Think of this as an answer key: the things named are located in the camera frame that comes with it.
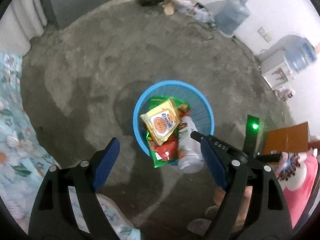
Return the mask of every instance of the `concrete floor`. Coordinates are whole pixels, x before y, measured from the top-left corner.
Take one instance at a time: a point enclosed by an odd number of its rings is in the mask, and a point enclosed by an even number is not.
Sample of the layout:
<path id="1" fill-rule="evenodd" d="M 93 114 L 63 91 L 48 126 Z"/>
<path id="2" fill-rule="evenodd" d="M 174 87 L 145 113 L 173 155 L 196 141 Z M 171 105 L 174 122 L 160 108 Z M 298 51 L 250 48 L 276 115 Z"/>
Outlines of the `concrete floor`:
<path id="1" fill-rule="evenodd" d="M 188 222 L 214 205 L 207 168 L 192 175 L 172 166 L 154 169 L 135 142 L 133 108 L 146 88 L 166 79 L 194 85 L 211 103 L 215 135 L 237 147 L 247 114 L 260 117 L 265 130 L 291 124 L 286 104 L 243 50 L 190 22 L 179 13 L 166 17 L 161 7 L 112 2 L 61 32 L 48 26 L 23 61 L 25 110 L 40 144 L 63 167 L 90 159 L 112 137 L 120 140 L 100 193 L 146 239 L 180 239 Z"/>

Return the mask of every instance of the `yellow snack package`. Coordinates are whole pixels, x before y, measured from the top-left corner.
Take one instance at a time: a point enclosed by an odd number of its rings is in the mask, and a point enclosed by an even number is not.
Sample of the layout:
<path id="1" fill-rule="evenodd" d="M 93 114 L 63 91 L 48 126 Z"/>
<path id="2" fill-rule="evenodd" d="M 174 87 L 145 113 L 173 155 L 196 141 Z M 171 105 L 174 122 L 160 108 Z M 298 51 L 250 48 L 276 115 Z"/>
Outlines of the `yellow snack package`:
<path id="1" fill-rule="evenodd" d="M 167 141 L 180 122 L 179 113 L 172 99 L 163 102 L 140 117 L 147 125 L 157 145 L 162 145 Z"/>

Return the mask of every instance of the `round logo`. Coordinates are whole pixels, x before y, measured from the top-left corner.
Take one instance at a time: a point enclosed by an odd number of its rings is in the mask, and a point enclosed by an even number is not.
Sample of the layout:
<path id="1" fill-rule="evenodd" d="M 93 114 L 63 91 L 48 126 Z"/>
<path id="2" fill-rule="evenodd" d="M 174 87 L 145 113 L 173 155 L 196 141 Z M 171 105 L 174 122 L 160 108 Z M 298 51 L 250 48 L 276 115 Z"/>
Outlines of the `round logo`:
<path id="1" fill-rule="evenodd" d="M 159 133 L 164 133 L 167 130 L 167 123 L 161 117 L 156 117 L 153 125 Z"/>

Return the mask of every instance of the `green snack package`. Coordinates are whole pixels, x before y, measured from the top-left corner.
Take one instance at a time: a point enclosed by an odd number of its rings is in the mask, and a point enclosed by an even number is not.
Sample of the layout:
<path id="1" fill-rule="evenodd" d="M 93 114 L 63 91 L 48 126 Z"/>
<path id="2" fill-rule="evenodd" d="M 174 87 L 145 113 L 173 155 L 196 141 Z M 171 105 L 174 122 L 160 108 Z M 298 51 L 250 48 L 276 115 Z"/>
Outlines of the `green snack package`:
<path id="1" fill-rule="evenodd" d="M 147 142 L 148 142 L 148 147 L 149 147 L 150 156 L 151 156 L 152 159 L 153 159 L 153 163 L 154 163 L 154 167 L 155 167 L 155 168 L 162 167 L 162 166 L 167 165 L 168 163 L 173 162 L 173 161 L 176 160 L 176 159 L 174 159 L 174 160 L 169 160 L 169 161 L 165 162 L 165 161 L 159 156 L 159 154 L 157 154 L 157 152 L 156 152 L 155 150 L 153 150 L 153 149 L 155 149 L 155 147 L 156 147 L 157 145 L 156 145 L 155 142 L 152 140 L 149 131 L 147 131 L 146 140 L 147 140 Z"/>
<path id="2" fill-rule="evenodd" d="M 175 98 L 175 97 L 169 97 L 169 96 L 161 96 L 161 97 L 152 97 L 152 98 L 150 98 L 149 99 L 149 110 L 155 108 L 156 106 L 159 106 L 160 104 L 162 104 L 163 102 L 165 102 L 165 101 L 167 101 L 169 99 L 172 99 L 174 101 L 175 107 L 178 109 L 180 117 L 182 117 L 185 113 L 187 113 L 190 110 L 189 103 L 187 103 L 186 101 L 184 101 L 182 99 Z M 176 138 L 178 138 L 179 137 L 178 128 L 175 129 L 172 134 Z M 157 147 L 157 144 L 151 138 L 151 135 L 150 135 L 149 131 L 147 131 L 146 140 L 147 140 L 147 143 L 148 143 L 150 156 L 153 159 L 153 163 L 154 163 L 154 167 L 155 168 L 162 167 L 164 165 L 167 165 L 168 163 L 171 163 L 171 162 L 177 160 L 178 153 L 177 153 L 177 158 L 174 158 L 174 159 L 169 160 L 169 161 L 164 161 L 160 157 L 160 155 L 155 151 L 155 148 Z"/>

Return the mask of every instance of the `red snack package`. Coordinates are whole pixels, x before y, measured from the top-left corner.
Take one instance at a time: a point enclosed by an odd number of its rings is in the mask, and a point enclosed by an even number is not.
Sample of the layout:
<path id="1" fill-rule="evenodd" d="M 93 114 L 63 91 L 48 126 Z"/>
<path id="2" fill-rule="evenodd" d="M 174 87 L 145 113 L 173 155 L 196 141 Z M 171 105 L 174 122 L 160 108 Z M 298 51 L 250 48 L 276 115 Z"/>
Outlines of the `red snack package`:
<path id="1" fill-rule="evenodd" d="M 163 145 L 156 147 L 155 151 L 164 161 L 172 160 L 177 157 L 178 153 L 178 138 L 173 134 Z"/>

